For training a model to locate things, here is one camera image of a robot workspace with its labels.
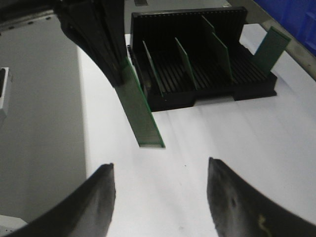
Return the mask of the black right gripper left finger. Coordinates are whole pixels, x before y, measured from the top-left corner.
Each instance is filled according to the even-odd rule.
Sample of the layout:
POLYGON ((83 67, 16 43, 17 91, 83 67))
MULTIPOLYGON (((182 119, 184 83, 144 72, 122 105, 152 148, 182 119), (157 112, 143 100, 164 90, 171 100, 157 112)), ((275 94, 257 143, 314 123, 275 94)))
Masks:
POLYGON ((114 212, 114 165, 101 165, 63 201, 6 237, 105 237, 114 212))

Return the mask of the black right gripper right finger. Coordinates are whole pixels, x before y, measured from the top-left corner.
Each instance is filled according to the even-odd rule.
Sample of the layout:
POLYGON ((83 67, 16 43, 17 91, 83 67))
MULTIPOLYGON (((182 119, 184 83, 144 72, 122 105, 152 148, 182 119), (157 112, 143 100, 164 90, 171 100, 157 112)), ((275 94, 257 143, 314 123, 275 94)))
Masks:
POLYGON ((220 237, 314 237, 314 224, 279 206, 220 159, 208 163, 207 199, 220 237))

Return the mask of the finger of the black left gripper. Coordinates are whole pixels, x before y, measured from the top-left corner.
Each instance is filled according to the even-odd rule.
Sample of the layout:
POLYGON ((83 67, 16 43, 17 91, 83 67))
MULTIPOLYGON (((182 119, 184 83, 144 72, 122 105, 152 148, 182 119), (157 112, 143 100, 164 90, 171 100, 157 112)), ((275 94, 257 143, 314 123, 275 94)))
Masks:
POLYGON ((109 82, 123 83, 122 63, 127 56, 124 37, 124 1, 99 0, 97 3, 102 40, 97 65, 109 82))
MULTIPOLYGON (((54 8, 63 33, 79 46, 96 65, 102 41, 97 2, 98 0, 60 0, 54 8)), ((111 82, 110 84, 112 86, 121 85, 121 83, 111 82)))

